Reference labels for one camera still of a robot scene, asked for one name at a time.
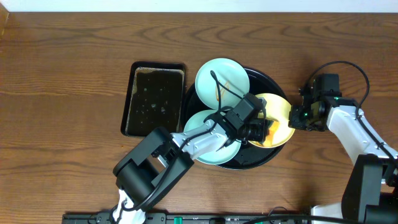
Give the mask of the yellow sponge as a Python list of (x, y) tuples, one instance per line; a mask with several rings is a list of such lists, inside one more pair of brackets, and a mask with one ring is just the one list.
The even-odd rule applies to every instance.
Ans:
[(273, 145), (276, 144), (276, 135), (277, 131), (279, 129), (280, 123), (278, 121), (272, 121), (271, 125), (268, 128), (268, 134), (265, 137), (265, 141), (263, 145), (265, 147), (272, 147)]

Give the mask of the yellow plate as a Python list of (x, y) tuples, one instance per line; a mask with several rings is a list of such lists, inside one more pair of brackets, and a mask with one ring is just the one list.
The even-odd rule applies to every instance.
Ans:
[[(291, 110), (291, 104), (283, 97), (272, 93), (261, 93), (257, 94), (256, 97), (264, 98), (267, 101), (266, 104), (266, 118), (270, 121), (278, 121), (280, 123), (279, 129), (276, 135), (276, 144), (272, 147), (277, 147), (285, 144), (294, 134), (295, 129), (288, 126), (289, 123), (289, 112)], [(265, 147), (263, 143), (250, 141), (250, 144), (261, 147), (261, 148), (272, 148)]]

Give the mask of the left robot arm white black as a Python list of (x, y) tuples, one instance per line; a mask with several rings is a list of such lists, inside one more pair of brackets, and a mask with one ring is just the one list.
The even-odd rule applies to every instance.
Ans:
[(154, 129), (113, 169), (119, 202), (115, 223), (143, 223), (145, 212), (162, 200), (187, 173), (195, 159), (236, 140), (263, 141), (266, 111), (231, 109), (210, 114), (184, 133)]

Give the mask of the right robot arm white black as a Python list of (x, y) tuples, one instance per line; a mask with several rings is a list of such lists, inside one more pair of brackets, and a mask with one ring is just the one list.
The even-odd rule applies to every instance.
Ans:
[(397, 151), (373, 129), (357, 102), (327, 97), (293, 105), (289, 127), (329, 130), (354, 165), (341, 202), (314, 206), (313, 216), (359, 223), (397, 223)]

